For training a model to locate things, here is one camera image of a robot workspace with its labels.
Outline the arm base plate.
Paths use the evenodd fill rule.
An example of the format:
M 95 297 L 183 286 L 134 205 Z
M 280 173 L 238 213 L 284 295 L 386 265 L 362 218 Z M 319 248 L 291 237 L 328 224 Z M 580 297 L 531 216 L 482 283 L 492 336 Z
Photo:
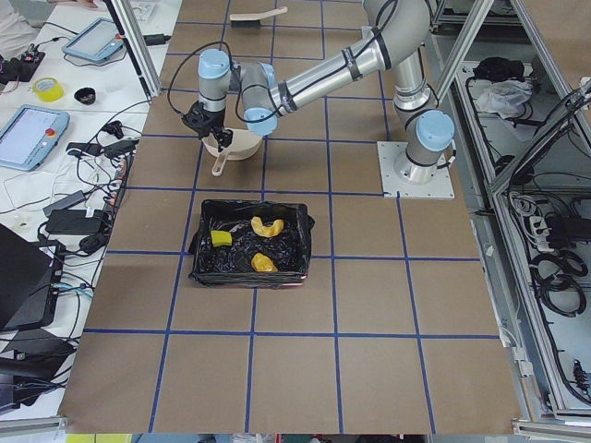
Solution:
M 455 198 L 447 158 L 442 152 L 436 165 L 423 167 L 406 156 L 407 142 L 379 141 L 378 160 L 382 194 L 385 198 Z

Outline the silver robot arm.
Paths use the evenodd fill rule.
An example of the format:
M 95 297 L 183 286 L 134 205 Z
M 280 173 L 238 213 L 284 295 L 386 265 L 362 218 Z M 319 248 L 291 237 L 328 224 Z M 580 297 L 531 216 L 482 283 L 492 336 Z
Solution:
M 393 106 L 408 136 L 394 168 L 406 182 L 428 183 L 454 135 L 451 117 L 433 102 L 435 93 L 421 61 L 419 46 L 430 25 L 428 5 L 413 0 L 366 1 L 363 8 L 368 25 L 358 42 L 283 81 L 276 80 L 269 64 L 234 61 L 225 42 L 198 48 L 199 98 L 181 115 L 182 122 L 199 138 L 214 137 L 220 151 L 226 151 L 233 141 L 224 123 L 229 91 L 236 92 L 243 106 L 238 118 L 251 133 L 265 137 L 276 129 L 280 117 L 374 72 L 391 70 Z

